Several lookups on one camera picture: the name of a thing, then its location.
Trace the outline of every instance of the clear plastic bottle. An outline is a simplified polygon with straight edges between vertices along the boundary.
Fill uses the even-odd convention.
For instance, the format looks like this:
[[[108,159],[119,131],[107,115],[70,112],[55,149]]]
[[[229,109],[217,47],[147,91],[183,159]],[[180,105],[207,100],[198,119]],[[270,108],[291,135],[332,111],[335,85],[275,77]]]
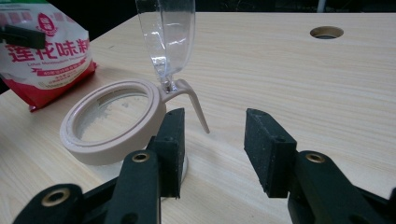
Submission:
[[[136,0],[149,56],[167,92],[176,91],[173,74],[189,61],[195,31],[194,0]]]

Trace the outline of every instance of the black mechanical part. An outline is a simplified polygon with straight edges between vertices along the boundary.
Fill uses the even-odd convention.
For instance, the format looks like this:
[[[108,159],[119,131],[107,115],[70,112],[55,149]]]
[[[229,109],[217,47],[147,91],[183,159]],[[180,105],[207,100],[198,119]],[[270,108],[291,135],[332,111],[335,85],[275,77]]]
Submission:
[[[383,199],[353,186],[326,155],[296,147],[270,115],[247,110],[245,151],[269,198],[289,194],[293,223],[396,223],[396,189]]]
[[[245,151],[270,198],[287,198],[297,142],[271,115],[248,109]]]
[[[86,193],[61,184],[38,193],[14,224],[161,223],[161,197],[180,196],[184,108],[168,112],[145,150],[128,154],[120,175]]]

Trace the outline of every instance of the screw hole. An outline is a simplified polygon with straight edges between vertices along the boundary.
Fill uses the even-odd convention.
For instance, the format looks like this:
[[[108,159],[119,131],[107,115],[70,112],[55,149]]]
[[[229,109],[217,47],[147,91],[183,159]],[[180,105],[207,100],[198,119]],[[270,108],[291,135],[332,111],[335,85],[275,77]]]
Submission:
[[[163,140],[165,140],[166,142],[171,142],[171,141],[174,140],[174,138],[173,138],[173,137],[167,136],[167,137],[165,137]]]
[[[370,224],[370,222],[361,215],[352,215],[349,220],[354,224]]]
[[[130,213],[123,216],[121,223],[122,224],[135,224],[137,222],[137,214]]]
[[[149,160],[149,154],[147,153],[139,153],[132,157],[132,161],[134,162],[143,162]]]
[[[286,142],[286,138],[284,136],[282,136],[282,135],[276,136],[275,140],[277,142]]]
[[[320,156],[319,154],[315,154],[315,153],[306,154],[305,157],[309,161],[316,162],[316,163],[323,163],[326,161],[322,156]]]
[[[41,204],[46,207],[52,207],[66,201],[69,196],[69,189],[56,189],[48,193],[41,201]]]

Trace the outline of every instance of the wooden table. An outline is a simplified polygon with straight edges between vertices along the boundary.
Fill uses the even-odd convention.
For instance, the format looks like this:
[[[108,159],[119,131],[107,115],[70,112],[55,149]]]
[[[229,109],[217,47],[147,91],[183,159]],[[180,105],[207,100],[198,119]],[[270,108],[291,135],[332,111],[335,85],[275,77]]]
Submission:
[[[181,199],[162,204],[163,223],[291,223],[287,200],[267,198],[244,151],[249,107],[270,113],[299,151],[328,155],[354,185],[388,198],[396,187],[395,24],[396,14],[197,13],[191,59],[176,77],[194,87],[211,133],[187,96],[167,104],[186,109],[190,164]],[[344,34],[312,37],[319,26]],[[85,192],[117,170],[77,161],[61,143],[61,122],[111,81],[158,82],[137,17],[91,47],[96,74],[53,104],[30,113],[12,91],[0,97],[0,223],[42,189],[74,183]]]

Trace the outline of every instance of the red and white bag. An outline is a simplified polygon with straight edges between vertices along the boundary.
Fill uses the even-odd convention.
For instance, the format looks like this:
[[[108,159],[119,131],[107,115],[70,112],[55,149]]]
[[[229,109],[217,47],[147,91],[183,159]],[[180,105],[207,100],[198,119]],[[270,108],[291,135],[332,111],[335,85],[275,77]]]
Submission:
[[[88,31],[52,4],[0,0],[0,32],[12,36],[6,34],[8,26],[45,34],[43,49],[12,45],[4,38],[0,41],[0,77],[31,111],[94,73]]]

